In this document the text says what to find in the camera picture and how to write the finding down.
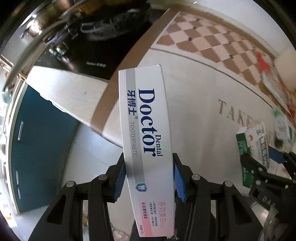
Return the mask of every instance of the teal cabinet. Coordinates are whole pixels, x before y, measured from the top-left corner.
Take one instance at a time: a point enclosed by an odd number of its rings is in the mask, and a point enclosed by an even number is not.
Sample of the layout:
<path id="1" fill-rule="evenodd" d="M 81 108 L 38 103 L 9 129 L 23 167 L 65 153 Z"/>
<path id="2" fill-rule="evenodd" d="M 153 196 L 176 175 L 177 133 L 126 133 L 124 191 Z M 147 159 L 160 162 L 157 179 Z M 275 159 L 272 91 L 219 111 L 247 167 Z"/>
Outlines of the teal cabinet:
<path id="1" fill-rule="evenodd" d="M 79 122 L 30 86 L 13 134 L 11 167 L 20 213 L 50 204 L 60 190 Z"/>

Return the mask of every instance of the green box side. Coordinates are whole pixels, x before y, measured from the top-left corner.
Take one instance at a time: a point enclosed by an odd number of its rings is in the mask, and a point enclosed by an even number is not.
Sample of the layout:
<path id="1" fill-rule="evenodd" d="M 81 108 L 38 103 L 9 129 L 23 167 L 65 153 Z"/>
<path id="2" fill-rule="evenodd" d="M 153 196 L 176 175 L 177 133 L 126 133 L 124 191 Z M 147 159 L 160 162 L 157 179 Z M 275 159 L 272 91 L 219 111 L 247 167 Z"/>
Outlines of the green box side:
<path id="1" fill-rule="evenodd" d="M 247 139 L 245 133 L 237 134 L 237 146 L 239 154 L 247 154 L 251 156 L 250 148 L 247 146 Z M 242 184 L 244 187 L 251 188 L 253 182 L 253 175 L 249 173 L 246 168 L 242 167 Z"/>

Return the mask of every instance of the screw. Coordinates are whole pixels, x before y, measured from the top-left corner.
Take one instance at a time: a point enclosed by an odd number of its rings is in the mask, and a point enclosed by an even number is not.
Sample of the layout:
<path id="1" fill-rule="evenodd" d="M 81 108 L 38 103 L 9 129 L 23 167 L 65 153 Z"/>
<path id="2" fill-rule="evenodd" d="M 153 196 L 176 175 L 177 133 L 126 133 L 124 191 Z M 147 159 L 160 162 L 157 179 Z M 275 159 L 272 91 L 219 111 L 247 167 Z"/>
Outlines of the screw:
<path id="1" fill-rule="evenodd" d="M 226 181 L 225 186 L 226 187 L 232 187 L 232 182 L 231 181 Z"/>
<path id="2" fill-rule="evenodd" d="M 200 179 L 200 175 L 193 174 L 191 178 L 192 178 L 193 180 L 198 181 L 198 180 Z"/>
<path id="3" fill-rule="evenodd" d="M 99 180 L 106 180 L 106 179 L 107 179 L 107 175 L 106 174 L 99 175 Z"/>
<path id="4" fill-rule="evenodd" d="M 73 181 L 69 181 L 69 182 L 66 183 L 66 186 L 71 188 L 72 186 L 74 186 L 74 184 L 75 183 Z"/>

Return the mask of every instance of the brown and pink diamond pattern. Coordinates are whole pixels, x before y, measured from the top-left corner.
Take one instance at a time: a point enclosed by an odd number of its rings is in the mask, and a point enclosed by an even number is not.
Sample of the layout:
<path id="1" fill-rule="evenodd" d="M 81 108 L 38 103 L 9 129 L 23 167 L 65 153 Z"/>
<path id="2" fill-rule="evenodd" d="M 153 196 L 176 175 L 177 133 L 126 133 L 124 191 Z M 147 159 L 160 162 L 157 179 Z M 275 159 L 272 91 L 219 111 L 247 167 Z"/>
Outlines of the brown and pink diamond pattern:
<path id="1" fill-rule="evenodd" d="M 171 46 L 210 59 L 239 74 L 261 91 L 256 51 L 271 58 L 238 33 L 209 19 L 180 12 L 157 44 Z"/>

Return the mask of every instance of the box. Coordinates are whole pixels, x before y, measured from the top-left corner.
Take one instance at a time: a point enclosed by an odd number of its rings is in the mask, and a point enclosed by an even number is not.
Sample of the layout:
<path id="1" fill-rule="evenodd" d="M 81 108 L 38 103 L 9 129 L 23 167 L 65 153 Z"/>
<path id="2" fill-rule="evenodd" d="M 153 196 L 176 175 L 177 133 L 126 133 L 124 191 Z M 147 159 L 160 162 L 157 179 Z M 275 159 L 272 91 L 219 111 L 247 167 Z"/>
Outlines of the box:
<path id="1" fill-rule="evenodd" d="M 256 123 L 249 129 L 241 127 L 237 132 L 237 146 L 239 154 L 248 154 L 260 164 L 269 169 L 267 131 L 263 122 Z M 253 175 L 242 167 L 242 184 L 247 188 L 252 187 Z"/>
<path id="2" fill-rule="evenodd" d="M 173 155 L 160 65 L 119 71 L 128 187 L 140 237 L 174 235 Z"/>

